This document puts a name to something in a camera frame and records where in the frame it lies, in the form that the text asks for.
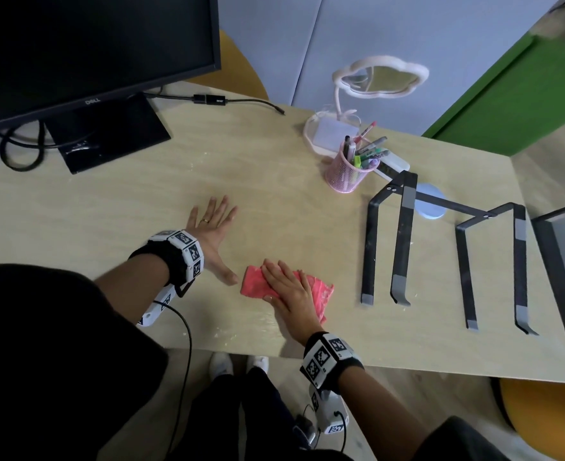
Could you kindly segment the grey marker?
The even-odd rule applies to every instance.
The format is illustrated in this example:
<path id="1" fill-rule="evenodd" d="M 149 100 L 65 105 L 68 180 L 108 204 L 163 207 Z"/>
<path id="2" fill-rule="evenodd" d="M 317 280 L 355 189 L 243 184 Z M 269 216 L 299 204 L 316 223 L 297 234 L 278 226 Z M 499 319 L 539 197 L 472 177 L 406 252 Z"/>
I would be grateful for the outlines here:
<path id="1" fill-rule="evenodd" d="M 382 136 L 381 138 L 378 138 L 378 139 L 374 140 L 373 142 L 370 142 L 368 145 L 363 146 L 360 149 L 357 149 L 356 155 L 364 155 L 366 153 L 370 153 L 374 149 L 377 149 L 382 144 L 384 144 L 387 141 L 387 139 L 388 138 L 386 136 Z"/>

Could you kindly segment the person's right forearm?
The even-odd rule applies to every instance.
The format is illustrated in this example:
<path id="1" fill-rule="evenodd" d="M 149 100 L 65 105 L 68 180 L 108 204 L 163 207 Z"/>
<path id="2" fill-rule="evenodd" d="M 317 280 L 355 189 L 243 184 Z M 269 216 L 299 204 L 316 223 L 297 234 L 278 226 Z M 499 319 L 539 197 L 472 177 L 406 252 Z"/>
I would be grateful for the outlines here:
<path id="1" fill-rule="evenodd" d="M 338 386 L 377 459 L 409 461 L 428 437 L 414 415 L 363 368 L 345 369 Z"/>

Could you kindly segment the light blue round coaster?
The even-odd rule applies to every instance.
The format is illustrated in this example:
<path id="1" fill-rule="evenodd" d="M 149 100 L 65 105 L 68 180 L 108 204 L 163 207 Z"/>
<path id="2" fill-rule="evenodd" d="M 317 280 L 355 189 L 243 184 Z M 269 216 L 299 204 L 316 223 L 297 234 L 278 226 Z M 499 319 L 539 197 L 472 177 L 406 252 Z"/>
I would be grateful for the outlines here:
<path id="1" fill-rule="evenodd" d="M 426 182 L 420 182 L 417 184 L 417 193 L 424 193 L 433 197 L 445 199 L 445 195 L 438 187 Z M 415 210 L 419 215 L 426 219 L 439 219 L 447 213 L 447 209 L 445 207 L 433 205 L 429 202 L 421 201 L 418 198 L 415 199 Z"/>

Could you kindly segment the person's left forearm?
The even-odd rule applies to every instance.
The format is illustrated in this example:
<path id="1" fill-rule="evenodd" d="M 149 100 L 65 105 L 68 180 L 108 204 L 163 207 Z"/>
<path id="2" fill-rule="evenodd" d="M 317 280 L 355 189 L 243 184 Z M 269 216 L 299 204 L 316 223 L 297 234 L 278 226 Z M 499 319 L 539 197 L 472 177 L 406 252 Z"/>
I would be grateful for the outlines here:
<path id="1" fill-rule="evenodd" d="M 168 281 L 167 264 L 155 255 L 144 254 L 105 272 L 94 284 L 116 312 L 137 324 Z"/>

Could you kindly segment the wrist marker band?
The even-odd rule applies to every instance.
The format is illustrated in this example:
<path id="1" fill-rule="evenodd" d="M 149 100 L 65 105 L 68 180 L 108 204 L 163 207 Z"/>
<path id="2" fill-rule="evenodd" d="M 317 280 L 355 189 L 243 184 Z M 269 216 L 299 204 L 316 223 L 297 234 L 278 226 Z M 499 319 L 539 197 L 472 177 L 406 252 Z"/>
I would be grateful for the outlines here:
<path id="1" fill-rule="evenodd" d="M 129 259 L 137 255 L 155 255 L 162 259 L 169 271 L 168 285 L 173 285 L 180 297 L 204 268 L 200 242 L 186 230 L 164 230 L 154 234 Z"/>
<path id="2" fill-rule="evenodd" d="M 350 367 L 364 369 L 359 356 L 345 340 L 325 331 L 309 337 L 300 371 L 317 390 L 341 395 L 339 379 Z"/>

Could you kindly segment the black computer monitor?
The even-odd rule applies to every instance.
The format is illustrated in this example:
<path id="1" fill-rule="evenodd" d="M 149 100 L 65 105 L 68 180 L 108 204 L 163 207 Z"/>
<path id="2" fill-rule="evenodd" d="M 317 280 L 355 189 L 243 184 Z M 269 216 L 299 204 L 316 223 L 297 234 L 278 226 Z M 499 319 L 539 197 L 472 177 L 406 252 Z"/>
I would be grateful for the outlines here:
<path id="1" fill-rule="evenodd" d="M 0 131 L 221 68 L 218 0 L 0 0 Z"/>

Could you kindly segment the pink mesh pen holder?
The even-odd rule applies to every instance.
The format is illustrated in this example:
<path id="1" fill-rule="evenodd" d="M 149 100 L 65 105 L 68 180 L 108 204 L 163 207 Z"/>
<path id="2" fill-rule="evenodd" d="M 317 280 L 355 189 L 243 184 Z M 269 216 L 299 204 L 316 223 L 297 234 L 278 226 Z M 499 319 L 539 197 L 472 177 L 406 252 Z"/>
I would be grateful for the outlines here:
<path id="1" fill-rule="evenodd" d="M 356 168 L 353 163 L 348 162 L 343 154 L 343 144 L 340 144 L 339 151 L 332 162 L 329 163 L 324 172 L 326 183 L 338 193 L 353 192 L 363 179 L 371 172 L 374 172 L 380 161 L 375 159 L 367 168 Z"/>

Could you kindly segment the pink cleaning cloth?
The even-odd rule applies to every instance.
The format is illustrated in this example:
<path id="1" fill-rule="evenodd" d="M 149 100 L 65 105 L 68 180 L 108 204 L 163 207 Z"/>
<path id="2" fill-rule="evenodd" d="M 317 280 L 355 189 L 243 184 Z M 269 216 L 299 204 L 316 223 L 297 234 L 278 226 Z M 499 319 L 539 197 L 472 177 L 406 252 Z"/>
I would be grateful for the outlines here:
<path id="1" fill-rule="evenodd" d="M 327 285 L 323 280 L 312 275 L 307 275 L 307 281 L 311 288 L 315 312 L 320 324 L 325 324 L 325 309 L 334 292 L 333 285 Z M 261 267 L 250 265 L 247 267 L 240 293 L 251 299 L 263 299 L 265 296 L 279 297 L 263 276 Z"/>

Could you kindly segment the person's left hand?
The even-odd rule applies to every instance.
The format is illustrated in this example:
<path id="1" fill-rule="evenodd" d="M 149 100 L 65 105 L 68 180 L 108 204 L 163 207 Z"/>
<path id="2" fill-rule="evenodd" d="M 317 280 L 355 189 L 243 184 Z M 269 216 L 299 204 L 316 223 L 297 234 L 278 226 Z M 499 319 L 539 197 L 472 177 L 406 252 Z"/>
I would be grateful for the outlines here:
<path id="1" fill-rule="evenodd" d="M 202 214 L 200 213 L 200 208 L 198 207 L 199 224 L 197 228 L 195 228 L 194 230 L 186 229 L 188 233 L 192 234 L 200 242 L 202 251 L 204 253 L 204 268 L 207 271 L 210 271 L 213 275 L 214 275 L 214 271 L 213 271 L 214 256 L 215 255 L 220 256 L 219 247 L 223 242 L 223 240 L 225 240 L 225 237 L 228 231 L 230 230 L 230 227 L 232 226 L 232 223 L 238 212 L 237 206 L 233 206 L 233 207 L 230 206 L 230 200 L 228 197 L 228 206 L 226 209 L 224 220 L 220 223 L 220 225 L 214 225 L 214 211 L 216 210 L 217 206 L 220 204 L 221 200 L 222 198 L 218 200 L 217 197 L 215 196 L 210 197 L 210 200 L 208 201 L 208 205 Z"/>

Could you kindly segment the black monitor stand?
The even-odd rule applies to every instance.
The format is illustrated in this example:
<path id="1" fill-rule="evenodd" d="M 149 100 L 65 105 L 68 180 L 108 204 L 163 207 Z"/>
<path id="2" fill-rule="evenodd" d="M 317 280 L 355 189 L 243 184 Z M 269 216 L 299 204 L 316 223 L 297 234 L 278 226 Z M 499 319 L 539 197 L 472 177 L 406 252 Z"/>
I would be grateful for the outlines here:
<path id="1" fill-rule="evenodd" d="M 64 112 L 43 123 L 71 174 L 171 139 L 144 93 Z"/>

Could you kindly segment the black shirt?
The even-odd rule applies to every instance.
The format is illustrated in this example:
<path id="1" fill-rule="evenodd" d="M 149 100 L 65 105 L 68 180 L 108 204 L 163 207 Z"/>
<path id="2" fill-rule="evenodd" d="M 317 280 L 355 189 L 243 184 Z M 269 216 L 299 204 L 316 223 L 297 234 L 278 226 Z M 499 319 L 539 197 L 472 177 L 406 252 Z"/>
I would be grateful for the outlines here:
<path id="1" fill-rule="evenodd" d="M 116 312 L 94 281 L 71 271 L 0 264 L 0 459 L 94 461 L 159 389 L 168 355 Z M 308 450 L 267 375 L 211 382 L 191 406 L 169 461 L 350 461 Z M 409 461 L 509 461 L 459 417 Z"/>

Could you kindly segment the right wrist marker band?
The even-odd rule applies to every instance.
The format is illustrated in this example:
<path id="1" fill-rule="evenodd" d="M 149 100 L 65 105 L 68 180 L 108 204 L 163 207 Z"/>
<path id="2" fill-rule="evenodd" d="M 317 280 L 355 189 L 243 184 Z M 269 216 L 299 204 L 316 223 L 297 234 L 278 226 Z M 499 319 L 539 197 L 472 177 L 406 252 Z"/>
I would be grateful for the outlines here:
<path id="1" fill-rule="evenodd" d="M 350 367 L 364 369 L 359 356 L 345 340 L 325 331 L 309 337 L 300 371 L 317 390 L 341 395 L 339 379 Z"/>

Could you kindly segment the green board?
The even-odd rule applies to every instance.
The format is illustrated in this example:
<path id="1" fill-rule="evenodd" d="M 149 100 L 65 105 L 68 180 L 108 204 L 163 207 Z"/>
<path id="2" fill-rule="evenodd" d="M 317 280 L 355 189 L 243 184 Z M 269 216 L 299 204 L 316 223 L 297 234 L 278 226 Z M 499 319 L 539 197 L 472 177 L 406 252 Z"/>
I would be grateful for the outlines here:
<path id="1" fill-rule="evenodd" d="M 565 124 L 565 40 L 525 34 L 423 137 L 513 156 Z"/>

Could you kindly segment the black metal laptop stand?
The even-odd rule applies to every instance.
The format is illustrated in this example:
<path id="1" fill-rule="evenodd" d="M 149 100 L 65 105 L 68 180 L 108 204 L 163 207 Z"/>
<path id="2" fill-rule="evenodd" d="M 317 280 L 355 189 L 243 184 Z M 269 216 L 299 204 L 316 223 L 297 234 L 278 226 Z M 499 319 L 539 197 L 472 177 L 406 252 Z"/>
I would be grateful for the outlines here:
<path id="1" fill-rule="evenodd" d="M 422 201 L 438 208 L 445 208 L 470 216 L 455 226 L 455 242 L 462 290 L 463 313 L 466 328 L 478 331 L 476 302 L 472 287 L 470 256 L 466 231 L 484 221 L 494 219 L 502 214 L 512 213 L 512 276 L 514 288 L 514 324 L 529 336 L 538 336 L 530 326 L 527 295 L 527 212 L 523 205 L 508 202 L 491 210 L 482 210 L 450 201 L 442 197 L 418 191 L 418 176 L 410 171 L 402 171 L 381 189 L 369 202 L 365 225 L 365 243 L 363 256 L 363 272 L 360 302 L 365 306 L 373 306 L 375 294 L 376 259 L 379 207 L 390 196 L 399 195 L 401 204 L 397 232 L 395 237 L 394 259 L 389 294 L 402 306 L 409 306 L 406 286 L 410 258 L 410 243 L 414 221 L 415 204 Z"/>

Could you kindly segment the yellow chair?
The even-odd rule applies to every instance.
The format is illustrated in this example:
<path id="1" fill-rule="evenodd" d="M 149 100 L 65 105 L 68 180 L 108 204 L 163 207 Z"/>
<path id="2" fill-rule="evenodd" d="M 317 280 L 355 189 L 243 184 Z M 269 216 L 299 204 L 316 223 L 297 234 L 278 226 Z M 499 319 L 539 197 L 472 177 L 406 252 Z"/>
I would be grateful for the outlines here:
<path id="1" fill-rule="evenodd" d="M 269 100 L 268 93 L 258 74 L 224 30 L 219 30 L 220 73 L 219 89 L 246 95 L 261 100 Z"/>
<path id="2" fill-rule="evenodd" d="M 565 461 L 565 383 L 490 378 L 506 423 L 533 449 Z"/>

